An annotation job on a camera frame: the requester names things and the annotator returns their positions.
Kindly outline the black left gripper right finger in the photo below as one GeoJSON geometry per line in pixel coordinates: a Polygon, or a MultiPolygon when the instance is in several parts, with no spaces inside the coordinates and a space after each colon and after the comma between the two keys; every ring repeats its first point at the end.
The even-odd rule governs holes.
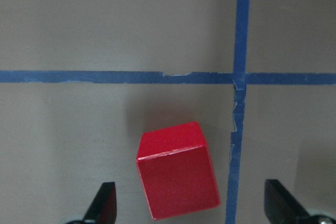
{"type": "Polygon", "coordinates": [[[264,212],[270,223],[304,223],[311,218],[277,179],[265,180],[264,212]]]}

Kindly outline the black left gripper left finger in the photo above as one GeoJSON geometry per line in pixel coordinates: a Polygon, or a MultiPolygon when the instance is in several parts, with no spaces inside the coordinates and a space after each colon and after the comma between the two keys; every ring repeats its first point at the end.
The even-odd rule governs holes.
{"type": "Polygon", "coordinates": [[[82,219],[83,223],[115,223],[117,218],[115,186],[115,182],[102,183],[82,219]]]}

